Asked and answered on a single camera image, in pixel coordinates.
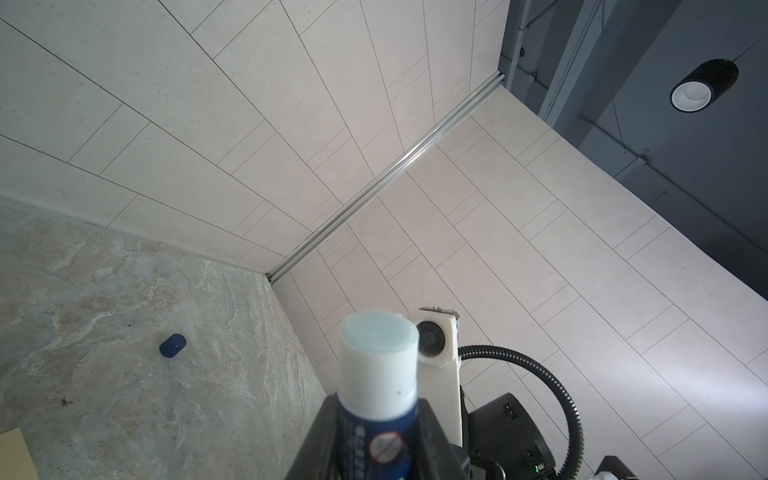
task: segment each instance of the black cylindrical pendant light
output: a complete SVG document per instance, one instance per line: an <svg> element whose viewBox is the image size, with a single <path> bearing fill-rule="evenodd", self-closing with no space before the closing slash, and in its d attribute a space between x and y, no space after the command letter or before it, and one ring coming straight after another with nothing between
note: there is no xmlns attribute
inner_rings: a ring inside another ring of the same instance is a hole
<svg viewBox="0 0 768 480"><path fill-rule="evenodd" d="M731 88L738 77L739 69L731 60L705 61L675 85L670 102L679 111L700 111Z"/></svg>

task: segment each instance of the camera lens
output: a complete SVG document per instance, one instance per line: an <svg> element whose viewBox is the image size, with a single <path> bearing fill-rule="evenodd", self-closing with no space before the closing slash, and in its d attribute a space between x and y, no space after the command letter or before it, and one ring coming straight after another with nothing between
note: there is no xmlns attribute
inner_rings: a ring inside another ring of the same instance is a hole
<svg viewBox="0 0 768 480"><path fill-rule="evenodd" d="M421 322L419 329L419 351L422 355L436 356L445 348L445 334L435 322Z"/></svg>

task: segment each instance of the prohibition symbol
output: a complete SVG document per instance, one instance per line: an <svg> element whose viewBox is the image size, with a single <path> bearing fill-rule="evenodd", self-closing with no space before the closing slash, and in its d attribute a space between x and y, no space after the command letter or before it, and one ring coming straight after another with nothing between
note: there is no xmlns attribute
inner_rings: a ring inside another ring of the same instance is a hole
<svg viewBox="0 0 768 480"><path fill-rule="evenodd" d="M379 433L373 437L368 452L374 462L390 463L402 450L402 437L398 432Z"/></svg>

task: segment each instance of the yellow object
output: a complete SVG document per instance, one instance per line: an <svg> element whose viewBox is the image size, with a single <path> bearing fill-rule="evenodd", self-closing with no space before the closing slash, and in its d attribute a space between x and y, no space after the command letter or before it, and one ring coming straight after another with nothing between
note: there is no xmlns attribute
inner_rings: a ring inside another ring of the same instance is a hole
<svg viewBox="0 0 768 480"><path fill-rule="evenodd" d="M0 435L0 478L3 480L40 480L21 429L11 430Z"/></svg>

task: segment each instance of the glue stick label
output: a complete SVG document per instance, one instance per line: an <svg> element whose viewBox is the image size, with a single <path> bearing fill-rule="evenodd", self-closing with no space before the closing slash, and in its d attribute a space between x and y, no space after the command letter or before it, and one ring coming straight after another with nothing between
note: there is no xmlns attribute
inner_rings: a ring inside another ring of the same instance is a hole
<svg viewBox="0 0 768 480"><path fill-rule="evenodd" d="M372 422L339 405L343 480L408 480L413 464L417 407L400 418Z"/></svg>

